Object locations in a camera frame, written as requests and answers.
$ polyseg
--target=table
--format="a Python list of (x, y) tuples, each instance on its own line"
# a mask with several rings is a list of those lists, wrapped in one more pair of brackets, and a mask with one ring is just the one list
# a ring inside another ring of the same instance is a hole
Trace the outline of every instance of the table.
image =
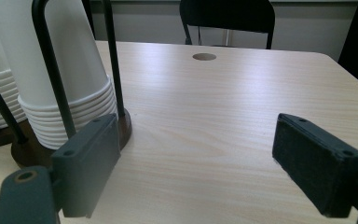
[[(111, 74), (107, 43), (97, 42)], [(326, 55), (117, 43), (133, 134), (93, 217), (62, 223), (355, 223), (321, 216), (272, 158), (279, 113), (358, 148), (358, 81)], [(196, 53), (216, 55), (198, 61)], [(18, 167), (0, 147), (0, 183)]]

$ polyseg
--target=black metal rod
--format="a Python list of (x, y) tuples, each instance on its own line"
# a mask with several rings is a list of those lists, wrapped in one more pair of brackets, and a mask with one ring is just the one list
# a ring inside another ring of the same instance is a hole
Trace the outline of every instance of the black metal rod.
[(113, 12), (112, 12), (112, 5), (110, 5), (110, 0), (103, 0), (103, 12), (105, 18), (107, 40), (109, 44), (110, 63), (112, 64), (113, 80), (115, 82), (117, 113), (118, 116), (122, 118), (126, 116), (126, 113), (123, 103), (123, 93), (121, 90), (120, 69), (118, 68), (117, 46), (116, 46), (116, 36), (115, 36), (115, 25), (113, 22)]
[(25, 137), (19, 124), (17, 123), (16, 119), (13, 117), (13, 114), (11, 113), (10, 109), (7, 107), (7, 104), (5, 103), (4, 98), (2, 98), (1, 93), (0, 93), (0, 113), (2, 115), (2, 118), (4, 118), (5, 122), (7, 123), (7, 126), (14, 133), (17, 142), (19, 144), (23, 144), (27, 142), (28, 141), (27, 137)]
[(86, 11), (87, 19), (89, 20), (89, 27), (95, 39), (94, 22), (92, 21), (91, 3), (90, 0), (82, 0), (84, 10)]
[(42, 50), (43, 58), (45, 59), (48, 76), (57, 100), (58, 108), (60, 109), (63, 126), (65, 127), (68, 138), (71, 138), (76, 134), (76, 129), (74, 120), (72, 119), (71, 110), (68, 105), (68, 100), (66, 99), (65, 89), (62, 84), (60, 70), (57, 65), (50, 34), (48, 32), (48, 25), (45, 17), (47, 2), (48, 0), (34, 0), (32, 3), (34, 30), (36, 31), (37, 39), (39, 40), (39, 46)]

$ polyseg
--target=white wall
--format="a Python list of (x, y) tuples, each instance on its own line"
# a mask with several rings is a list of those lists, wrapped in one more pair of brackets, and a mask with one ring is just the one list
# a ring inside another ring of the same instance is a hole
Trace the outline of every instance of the white wall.
[[(356, 2), (278, 3), (275, 9), (273, 49), (321, 52), (338, 60)], [(106, 39), (102, 5), (91, 2), (97, 39)], [(113, 3), (117, 41), (184, 44), (185, 32), (180, 20), (179, 3), (173, 1), (134, 1)], [(190, 29), (193, 44), (197, 44), (197, 29)], [(220, 45), (226, 41), (226, 31), (202, 28), (203, 45)], [(230, 44), (243, 48), (266, 46), (267, 36), (233, 32)]]

